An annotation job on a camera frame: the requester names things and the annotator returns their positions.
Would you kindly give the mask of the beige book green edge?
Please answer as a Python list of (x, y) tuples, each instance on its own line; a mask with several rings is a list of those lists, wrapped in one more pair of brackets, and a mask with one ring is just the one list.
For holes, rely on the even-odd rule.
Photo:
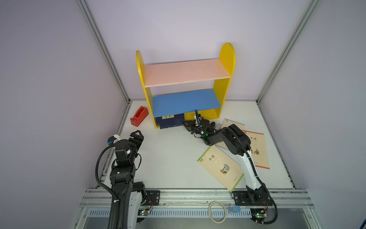
[(210, 146), (197, 162), (230, 192), (244, 176), (240, 165), (217, 146)]

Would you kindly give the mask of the yellow shelf pink blue boards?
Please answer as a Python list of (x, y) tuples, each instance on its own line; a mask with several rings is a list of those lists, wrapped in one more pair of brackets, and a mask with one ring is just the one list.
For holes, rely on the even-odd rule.
[[(224, 43), (217, 59), (146, 65), (141, 52), (136, 51), (136, 65), (154, 127), (162, 128), (157, 118), (183, 115), (190, 121), (195, 111), (209, 120), (219, 118), (234, 75), (236, 55), (234, 46)], [(206, 81), (213, 81), (211, 89), (158, 96), (151, 93), (154, 87)]]

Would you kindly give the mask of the red tape dispenser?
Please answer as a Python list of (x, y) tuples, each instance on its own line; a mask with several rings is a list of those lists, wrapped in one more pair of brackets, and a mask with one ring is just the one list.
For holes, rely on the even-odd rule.
[(131, 124), (135, 127), (138, 127), (143, 120), (148, 116), (149, 110), (146, 107), (140, 106), (139, 109), (136, 111), (134, 116), (130, 118)]

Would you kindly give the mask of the right green circuit board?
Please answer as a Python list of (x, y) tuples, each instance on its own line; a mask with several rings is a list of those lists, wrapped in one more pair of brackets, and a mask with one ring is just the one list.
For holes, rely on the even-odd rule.
[(265, 209), (250, 209), (252, 218), (264, 219), (267, 217), (267, 211)]

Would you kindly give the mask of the beige book blue edge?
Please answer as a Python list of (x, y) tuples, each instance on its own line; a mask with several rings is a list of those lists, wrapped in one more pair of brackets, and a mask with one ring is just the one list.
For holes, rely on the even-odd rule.
[(230, 119), (224, 119), (223, 120), (222, 128), (229, 127), (230, 125), (236, 125), (242, 131), (245, 130), (245, 125), (244, 124), (235, 122), (235, 121), (230, 120)]

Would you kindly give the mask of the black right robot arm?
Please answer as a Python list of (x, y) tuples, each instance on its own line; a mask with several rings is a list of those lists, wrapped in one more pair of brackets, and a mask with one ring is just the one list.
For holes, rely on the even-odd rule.
[(264, 200), (276, 205), (266, 185), (259, 178), (251, 156), (251, 140), (235, 124), (215, 129), (215, 123), (195, 112), (194, 120), (184, 121), (183, 126), (192, 135), (199, 135), (207, 146), (225, 143), (228, 150), (239, 160), (246, 179), (247, 197), (250, 204), (258, 206)]

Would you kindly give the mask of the beige book orange edge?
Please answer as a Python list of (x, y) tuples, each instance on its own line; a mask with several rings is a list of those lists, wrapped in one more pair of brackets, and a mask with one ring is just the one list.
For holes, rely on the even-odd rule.
[(243, 132), (249, 137), (251, 141), (250, 146), (254, 165), (258, 168), (270, 169), (265, 135), (247, 130), (244, 130)]

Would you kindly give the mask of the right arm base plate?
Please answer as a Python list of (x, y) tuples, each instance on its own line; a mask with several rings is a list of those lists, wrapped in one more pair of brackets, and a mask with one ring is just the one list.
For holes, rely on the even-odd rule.
[(273, 202), (266, 191), (234, 190), (231, 196), (237, 206), (273, 206)]

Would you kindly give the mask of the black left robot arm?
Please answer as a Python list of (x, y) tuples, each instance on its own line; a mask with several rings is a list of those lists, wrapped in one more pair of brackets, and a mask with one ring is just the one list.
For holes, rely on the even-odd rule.
[[(95, 179), (100, 187), (112, 196), (109, 214), (109, 229), (134, 229), (140, 205), (146, 200), (146, 188), (143, 182), (134, 182), (136, 173), (135, 159), (140, 155), (138, 150), (144, 136), (137, 130), (129, 139), (120, 139), (114, 135), (108, 139), (108, 146), (99, 155), (95, 166)], [(102, 183), (99, 178), (99, 163), (104, 153), (114, 148), (116, 165), (110, 173), (111, 187)]]

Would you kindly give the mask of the left green circuit board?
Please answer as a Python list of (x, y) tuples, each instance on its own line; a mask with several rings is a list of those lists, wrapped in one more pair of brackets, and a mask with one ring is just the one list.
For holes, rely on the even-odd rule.
[(142, 210), (138, 210), (138, 217), (146, 217), (149, 216), (151, 214), (151, 210), (150, 209), (142, 209)]

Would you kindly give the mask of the dark purple book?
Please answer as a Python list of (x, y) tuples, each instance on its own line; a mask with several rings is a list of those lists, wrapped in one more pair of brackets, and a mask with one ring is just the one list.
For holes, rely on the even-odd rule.
[(155, 118), (156, 125), (160, 129), (182, 126), (185, 121), (184, 114), (175, 114)]

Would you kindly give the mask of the aluminium front rail frame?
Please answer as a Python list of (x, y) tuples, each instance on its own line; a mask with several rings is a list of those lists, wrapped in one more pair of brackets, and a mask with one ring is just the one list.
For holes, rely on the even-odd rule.
[(280, 210), (300, 210), (304, 215), (306, 225), (310, 229), (323, 228), (314, 204), (304, 189), (272, 189), (270, 195), (275, 206), (240, 206), (239, 213), (230, 214), (228, 208), (235, 206), (232, 192), (225, 189), (159, 189), (159, 206), (140, 206), (139, 210), (150, 209), (152, 212), (146, 217), (137, 217), (139, 221), (159, 218), (178, 219), (207, 219), (209, 217), (220, 220), (251, 219), (250, 209), (265, 209), (267, 219), (271, 220), (277, 214), (278, 219), (290, 219), (280, 214)]

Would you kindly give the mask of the small blue cap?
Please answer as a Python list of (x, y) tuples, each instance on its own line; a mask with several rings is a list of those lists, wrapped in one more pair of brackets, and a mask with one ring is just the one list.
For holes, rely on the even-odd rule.
[(227, 211), (230, 214), (235, 214), (235, 213), (239, 213), (241, 211), (241, 208), (240, 208), (240, 206), (235, 205), (233, 207), (229, 207)]

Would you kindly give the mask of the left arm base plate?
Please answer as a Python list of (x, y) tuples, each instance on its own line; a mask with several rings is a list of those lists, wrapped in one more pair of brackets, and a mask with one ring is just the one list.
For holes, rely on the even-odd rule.
[(143, 198), (141, 206), (159, 206), (160, 203), (160, 190), (147, 189), (146, 197)]

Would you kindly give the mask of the green circuit board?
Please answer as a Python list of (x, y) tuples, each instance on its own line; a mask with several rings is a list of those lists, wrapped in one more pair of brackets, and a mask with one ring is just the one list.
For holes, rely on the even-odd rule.
[(265, 209), (250, 209), (252, 218), (264, 219), (267, 217), (267, 211)]
[(138, 210), (138, 217), (146, 217), (149, 216), (151, 214), (151, 210), (150, 209), (142, 209), (142, 210)]

